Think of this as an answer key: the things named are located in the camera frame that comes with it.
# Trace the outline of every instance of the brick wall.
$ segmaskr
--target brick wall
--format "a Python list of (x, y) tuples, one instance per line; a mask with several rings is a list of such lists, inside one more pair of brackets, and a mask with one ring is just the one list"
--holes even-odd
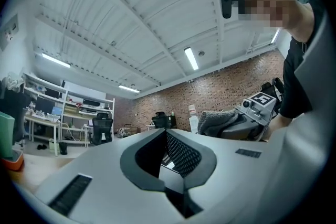
[(230, 110), (243, 98), (260, 91), (265, 82), (271, 82), (275, 77), (282, 80), (283, 60), (278, 50), (271, 51), (199, 77), (191, 83), (181, 83), (139, 99), (115, 97), (114, 130), (130, 123), (146, 131), (146, 125), (150, 124), (155, 112), (171, 114), (174, 111), (177, 127), (190, 131), (190, 104), (196, 106), (198, 116), (206, 110)]

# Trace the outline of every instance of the person's neck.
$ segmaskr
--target person's neck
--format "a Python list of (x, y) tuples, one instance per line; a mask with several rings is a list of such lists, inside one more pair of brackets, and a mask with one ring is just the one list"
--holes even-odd
[(314, 30), (314, 13), (309, 6), (296, 1), (289, 14), (288, 27), (284, 28), (298, 42), (308, 42)]

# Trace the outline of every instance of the black fisheye border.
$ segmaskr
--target black fisheye border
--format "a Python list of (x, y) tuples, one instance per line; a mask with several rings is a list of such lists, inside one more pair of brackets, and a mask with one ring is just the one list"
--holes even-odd
[[(0, 8), (3, 9), (7, 0), (0, 0)], [(323, 0), (327, 11), (329, 13), (329, 19), (332, 23), (332, 27), (335, 31), (336, 14), (334, 12), (334, 0)], [(311, 186), (310, 192), (307, 194), (304, 200), (301, 201), (299, 206), (293, 210), (282, 223), (292, 223), (294, 221), (310, 223), (313, 220), (319, 222), (329, 222), (334, 218), (334, 203), (331, 202), (333, 193), (335, 190), (336, 177), (334, 176), (335, 166), (335, 142), (333, 143), (332, 150), (329, 159), (315, 184)], [(2, 204), (2, 212), (9, 217), (16, 220), (16, 222), (31, 221), (33, 223), (46, 223), (41, 217), (35, 213), (30, 205), (26, 204), (21, 195), (17, 192), (14, 184), (12, 183), (7, 171), (0, 164), (0, 186), (3, 193), (4, 203)]]

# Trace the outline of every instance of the black trash bin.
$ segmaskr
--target black trash bin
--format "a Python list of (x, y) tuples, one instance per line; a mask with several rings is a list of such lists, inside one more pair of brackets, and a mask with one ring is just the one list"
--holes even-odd
[(68, 154), (68, 144), (65, 142), (60, 142), (59, 143), (59, 150), (62, 155), (67, 155)]

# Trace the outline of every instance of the person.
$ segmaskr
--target person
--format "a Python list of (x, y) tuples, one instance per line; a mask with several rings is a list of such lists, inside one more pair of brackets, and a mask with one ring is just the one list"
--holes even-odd
[(305, 91), (294, 71), (303, 61), (321, 23), (324, 7), (318, 0), (303, 4), (297, 0), (233, 0), (238, 3), (238, 13), (249, 19), (262, 20), (269, 27), (278, 27), (291, 36), (288, 55), (283, 63), (285, 93), (279, 114), (270, 122), (263, 137), (268, 141), (271, 134), (288, 126), (300, 114), (311, 110)]

